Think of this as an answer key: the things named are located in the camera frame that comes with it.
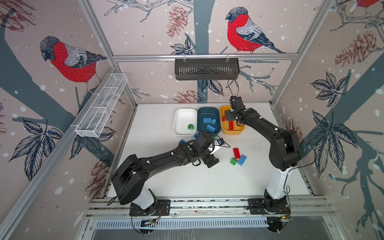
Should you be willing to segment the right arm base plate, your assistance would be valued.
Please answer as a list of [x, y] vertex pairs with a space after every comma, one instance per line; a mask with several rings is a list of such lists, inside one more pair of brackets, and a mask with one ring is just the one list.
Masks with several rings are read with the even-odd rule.
[[273, 199], [267, 192], [262, 199], [248, 199], [248, 207], [251, 215], [289, 215], [291, 208], [287, 196], [280, 199]]

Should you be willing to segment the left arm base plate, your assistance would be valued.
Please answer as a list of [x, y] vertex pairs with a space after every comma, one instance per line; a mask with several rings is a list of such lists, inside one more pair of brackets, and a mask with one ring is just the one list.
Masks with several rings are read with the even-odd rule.
[[168, 216], [170, 214], [170, 200], [155, 200], [155, 202], [146, 209], [139, 205], [131, 203], [130, 217], [149, 217], [149, 216]]

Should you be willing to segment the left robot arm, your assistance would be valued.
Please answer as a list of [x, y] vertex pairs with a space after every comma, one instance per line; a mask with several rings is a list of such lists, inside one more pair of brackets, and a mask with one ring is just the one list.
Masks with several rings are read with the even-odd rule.
[[223, 140], [214, 139], [203, 133], [196, 140], [179, 144], [175, 149], [153, 157], [138, 158], [133, 154], [111, 175], [116, 196], [121, 205], [135, 203], [141, 209], [157, 207], [157, 199], [150, 190], [144, 190], [145, 182], [168, 169], [203, 162], [208, 168], [219, 163], [214, 152], [219, 150]]

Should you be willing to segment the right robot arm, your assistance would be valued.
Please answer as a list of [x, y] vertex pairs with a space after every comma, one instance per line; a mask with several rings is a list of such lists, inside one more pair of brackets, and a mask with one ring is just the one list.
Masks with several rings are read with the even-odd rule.
[[241, 97], [231, 96], [230, 106], [231, 109], [225, 111], [227, 121], [251, 127], [270, 143], [269, 159], [275, 169], [265, 190], [263, 204], [266, 212], [274, 213], [287, 203], [287, 181], [301, 158], [298, 136], [272, 124], [256, 110], [246, 108]]

